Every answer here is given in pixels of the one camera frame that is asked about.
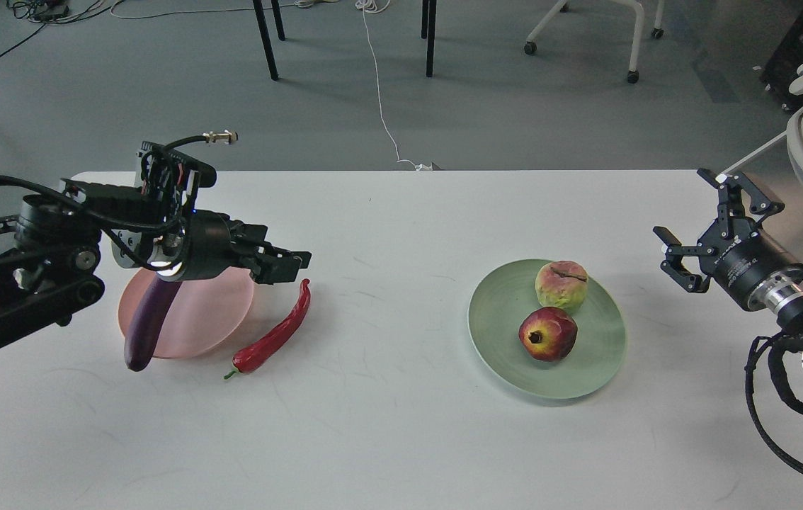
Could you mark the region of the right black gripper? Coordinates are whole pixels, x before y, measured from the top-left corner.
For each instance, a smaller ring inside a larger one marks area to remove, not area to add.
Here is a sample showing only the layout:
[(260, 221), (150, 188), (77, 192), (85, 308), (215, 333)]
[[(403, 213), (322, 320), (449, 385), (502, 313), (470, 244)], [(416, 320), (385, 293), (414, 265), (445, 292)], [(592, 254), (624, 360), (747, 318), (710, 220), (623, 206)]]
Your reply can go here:
[[(762, 229), (767, 217), (785, 209), (766, 184), (744, 172), (697, 174), (717, 192), (717, 215), (695, 246), (684, 246), (663, 226), (653, 233), (663, 242), (660, 269), (687, 293), (706, 293), (710, 281), (745, 311), (776, 310), (778, 303), (800, 293), (803, 263)], [(684, 259), (699, 259), (703, 274), (693, 273)]]

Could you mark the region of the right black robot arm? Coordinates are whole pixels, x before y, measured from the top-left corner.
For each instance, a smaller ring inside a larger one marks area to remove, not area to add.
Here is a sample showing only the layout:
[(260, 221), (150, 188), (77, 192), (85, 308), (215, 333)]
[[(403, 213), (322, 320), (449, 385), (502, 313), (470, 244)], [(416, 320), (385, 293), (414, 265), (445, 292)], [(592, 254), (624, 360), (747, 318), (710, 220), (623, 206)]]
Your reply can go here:
[(778, 333), (758, 336), (748, 351), (745, 400), (768, 449), (803, 475), (803, 462), (783, 450), (762, 426), (753, 397), (754, 373), (765, 356), (778, 397), (803, 416), (803, 263), (763, 228), (767, 217), (784, 210), (784, 203), (741, 172), (716, 174), (700, 168), (697, 174), (717, 192), (716, 217), (690, 246), (669, 229), (654, 227), (664, 245), (661, 270), (687, 293), (706, 293), (716, 282), (741, 309), (768, 310), (776, 317)]

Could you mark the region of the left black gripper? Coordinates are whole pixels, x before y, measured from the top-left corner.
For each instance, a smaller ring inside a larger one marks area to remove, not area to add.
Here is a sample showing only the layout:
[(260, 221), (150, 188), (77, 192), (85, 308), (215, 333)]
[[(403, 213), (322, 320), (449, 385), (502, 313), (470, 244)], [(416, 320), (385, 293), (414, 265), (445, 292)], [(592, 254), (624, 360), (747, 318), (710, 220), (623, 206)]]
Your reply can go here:
[(312, 253), (289, 251), (266, 242), (268, 227), (230, 219), (224, 213), (196, 210), (174, 268), (157, 271), (163, 281), (216, 278), (229, 267), (245, 268), (257, 284), (294, 282), (309, 267)]

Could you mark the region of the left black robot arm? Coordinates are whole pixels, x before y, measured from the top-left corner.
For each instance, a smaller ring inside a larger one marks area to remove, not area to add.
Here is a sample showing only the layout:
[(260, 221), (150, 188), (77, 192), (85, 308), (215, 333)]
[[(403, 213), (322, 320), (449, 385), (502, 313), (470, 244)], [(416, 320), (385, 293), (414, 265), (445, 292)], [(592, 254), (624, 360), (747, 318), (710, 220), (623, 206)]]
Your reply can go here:
[(294, 281), (311, 254), (266, 241), (268, 228), (195, 206), (216, 170), (181, 151), (191, 143), (234, 143), (232, 130), (169, 143), (143, 142), (132, 186), (66, 178), (53, 190), (0, 175), (0, 187), (25, 188), (20, 212), (0, 217), (0, 349), (43, 327), (68, 325), (97, 303), (98, 245), (107, 236), (117, 265), (154, 274), (125, 335), (125, 362), (141, 371), (154, 355), (181, 284), (211, 280), (227, 268), (260, 284)]

